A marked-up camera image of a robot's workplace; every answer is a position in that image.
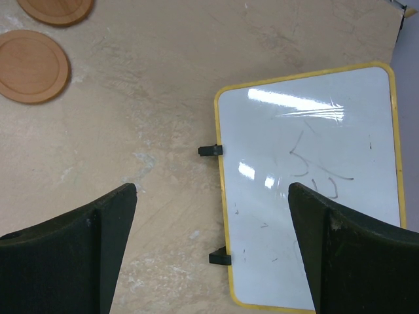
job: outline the table surface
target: table surface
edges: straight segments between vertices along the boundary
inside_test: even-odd
[[[106,1],[58,29],[0,4],[0,33],[40,31],[71,84],[28,106],[0,97],[0,231],[88,203],[124,182],[138,205],[112,314],[252,313],[230,298],[213,98],[227,85],[389,62],[401,13],[382,0]]]

